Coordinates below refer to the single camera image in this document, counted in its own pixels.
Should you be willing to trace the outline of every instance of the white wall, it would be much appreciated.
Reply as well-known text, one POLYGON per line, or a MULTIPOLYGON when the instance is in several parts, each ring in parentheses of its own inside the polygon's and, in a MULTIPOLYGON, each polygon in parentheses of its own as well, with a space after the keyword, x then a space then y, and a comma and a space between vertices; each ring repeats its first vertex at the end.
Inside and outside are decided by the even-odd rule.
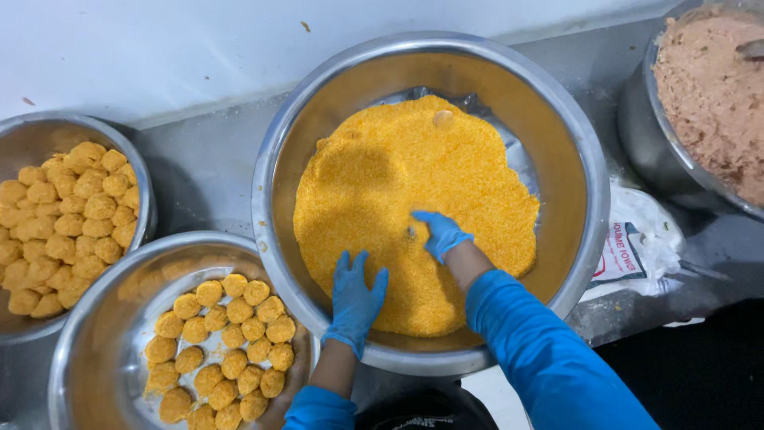
POLYGON ((0 118, 66 109, 143 127, 288 90, 329 56, 384 34, 512 41, 550 35, 539 31, 549 26, 570 32, 658 15, 670 1, 8 0, 0 118))

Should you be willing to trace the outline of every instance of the blue glove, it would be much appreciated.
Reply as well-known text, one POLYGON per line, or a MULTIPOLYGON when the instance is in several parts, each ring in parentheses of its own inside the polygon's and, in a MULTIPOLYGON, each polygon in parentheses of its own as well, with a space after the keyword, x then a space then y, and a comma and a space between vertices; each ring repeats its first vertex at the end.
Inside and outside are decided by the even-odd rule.
POLYGON ((440 264, 444 264, 443 256, 449 249, 465 240, 474 242, 475 238, 473 235, 461 231, 454 220, 438 212, 415 210, 411 214, 416 220, 427 223, 430 230, 430 238, 425 244, 425 249, 437 258, 440 264))
POLYGON ((364 283, 364 263, 368 256, 368 252, 361 251, 350 268, 350 253, 342 251, 337 260, 332 288, 334 320, 321 338, 321 344, 327 339, 335 339, 350 345, 359 361, 364 355, 364 345, 371 325, 382 308, 390 275, 383 267, 377 273, 374 287, 369 291, 364 283))

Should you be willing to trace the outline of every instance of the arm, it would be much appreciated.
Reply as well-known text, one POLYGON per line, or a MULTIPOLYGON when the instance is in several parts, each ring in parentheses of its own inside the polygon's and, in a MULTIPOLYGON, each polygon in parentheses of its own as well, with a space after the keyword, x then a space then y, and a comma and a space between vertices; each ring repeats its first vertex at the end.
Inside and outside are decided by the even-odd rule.
MULTIPOLYGON (((431 214, 427 221, 433 236, 456 226, 441 217, 431 214)), ((486 340, 534 428, 658 428, 618 375, 565 322, 465 240, 446 251, 428 250, 444 257, 466 291, 468 325, 486 340)))
POLYGON ((321 339, 323 350, 316 369, 288 411, 289 430, 302 428, 347 429, 355 427, 355 404, 350 401, 355 365, 364 354, 366 337, 382 308, 388 271, 377 273, 371 291, 364 284, 368 252, 361 251, 350 267, 344 251, 337 261, 332 287, 332 325, 321 339))

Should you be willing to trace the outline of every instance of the person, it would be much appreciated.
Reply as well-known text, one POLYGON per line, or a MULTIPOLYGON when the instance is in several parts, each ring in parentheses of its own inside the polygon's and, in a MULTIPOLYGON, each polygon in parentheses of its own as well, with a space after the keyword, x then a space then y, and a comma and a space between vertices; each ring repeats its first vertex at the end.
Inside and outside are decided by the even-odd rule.
MULTIPOLYGON (((471 234, 440 213, 415 211, 412 215, 428 224, 430 237, 425 248, 448 266, 459 289, 466 294, 469 328, 485 340, 517 391, 534 429, 658 428, 618 375, 510 274, 496 269, 473 243, 471 234)), ((356 407, 350 401, 354 369, 363 357, 364 342, 382 307, 388 279, 387 269, 382 268, 374 286, 367 288, 367 257, 368 253, 362 251, 351 264, 350 255, 344 251, 337 261, 333 322, 322 338, 321 357, 308 385, 295 395, 286 413, 284 428, 356 426, 356 407)), ((432 398, 432 393, 424 396, 432 398)), ((485 419, 487 410, 482 404, 476 399, 474 402, 476 406, 449 415, 442 413, 443 406, 459 407, 458 398, 440 399, 435 402, 439 414, 427 412, 422 414, 427 418, 417 419, 403 412, 420 402, 398 402, 388 408, 387 414, 375 414, 377 422, 359 422, 375 429, 497 428, 490 416, 485 419), (465 419, 458 419, 465 414, 465 419)))

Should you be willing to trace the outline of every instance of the bowl rim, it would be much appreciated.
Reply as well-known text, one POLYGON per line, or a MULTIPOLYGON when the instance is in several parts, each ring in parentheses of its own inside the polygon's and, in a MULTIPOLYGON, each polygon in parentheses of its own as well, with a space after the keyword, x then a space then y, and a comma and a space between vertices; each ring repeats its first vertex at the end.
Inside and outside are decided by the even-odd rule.
MULTIPOLYGON (((379 37, 329 58, 297 85, 268 127, 254 169, 252 226, 261 248, 261 259, 286 305, 316 336, 323 335, 329 319, 309 298, 298 293, 299 286, 280 253, 273 228, 273 175, 284 140, 313 94, 344 70, 376 57, 447 50, 482 57, 509 70, 533 88, 560 115, 581 155, 588 196, 582 239, 568 276, 547 307, 565 318, 578 303, 597 267, 610 210, 607 168, 594 128, 567 90, 531 60, 484 37, 450 31, 414 31, 379 37)), ((419 376, 472 373, 495 363, 484 344, 451 352, 407 353, 371 342, 367 343, 361 362, 395 373, 419 376)))
MULTIPOLYGON (((27 124, 56 121, 69 122, 102 133, 115 143, 133 166, 133 171, 135 171, 135 177, 138 183, 138 201, 140 207, 138 208, 138 219, 135 226, 135 233, 133 233, 133 239, 130 242, 127 252, 135 251, 139 246, 154 237, 154 231, 157 225, 157 208, 154 204, 154 189, 151 187, 151 177, 148 174, 146 163, 128 138, 110 125, 98 119, 77 113, 61 111, 34 112, 4 119, 0 121, 0 136, 27 124)), ((74 308, 58 317, 50 319, 42 324, 38 324, 25 331, 0 334, 0 346, 21 344, 56 333, 63 327, 64 322, 66 322, 66 319, 72 313, 73 309, 74 308)))

